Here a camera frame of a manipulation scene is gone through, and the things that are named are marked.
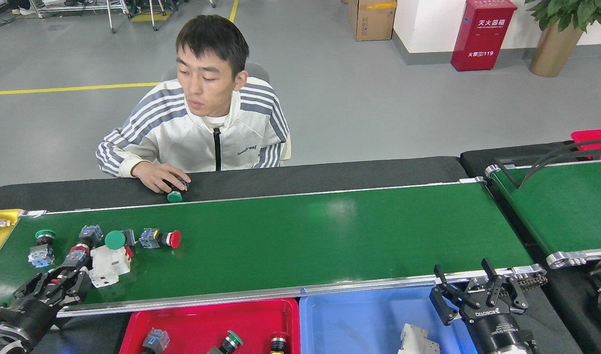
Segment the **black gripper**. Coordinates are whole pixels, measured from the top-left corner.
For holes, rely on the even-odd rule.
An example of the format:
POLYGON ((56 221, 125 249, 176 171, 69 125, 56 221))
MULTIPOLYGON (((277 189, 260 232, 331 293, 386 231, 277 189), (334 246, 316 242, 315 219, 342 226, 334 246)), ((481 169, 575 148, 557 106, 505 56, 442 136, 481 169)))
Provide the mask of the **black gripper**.
POLYGON ((529 303, 519 281, 514 276, 498 275, 487 258, 483 258, 481 265, 488 277, 486 305, 449 284, 440 265, 435 265, 436 285, 429 299, 440 320, 444 325, 450 325, 458 318, 459 311, 449 307, 445 300, 453 305, 463 304, 462 318, 479 354, 530 354, 528 340, 523 338, 528 331, 519 329, 505 302, 496 304, 500 293, 506 291, 511 298, 510 307, 517 312, 526 311, 529 303))
POLYGON ((15 291, 17 301, 12 306, 0 307, 0 340, 19 340, 24 347, 35 347, 55 323, 58 311, 84 302, 90 287, 87 267, 56 267, 36 273, 15 291))

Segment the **person's right hand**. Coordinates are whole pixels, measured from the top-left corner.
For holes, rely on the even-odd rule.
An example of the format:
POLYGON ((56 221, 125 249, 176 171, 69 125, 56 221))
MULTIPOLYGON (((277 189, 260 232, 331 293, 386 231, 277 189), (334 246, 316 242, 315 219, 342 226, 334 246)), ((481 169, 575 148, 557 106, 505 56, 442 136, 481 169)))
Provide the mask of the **person's right hand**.
POLYGON ((130 173, 155 193, 170 193, 172 186, 179 190, 186 190, 178 177, 181 177, 186 183, 191 182, 190 177, 184 171, 170 164, 153 164, 149 161, 141 161, 132 168, 130 173))

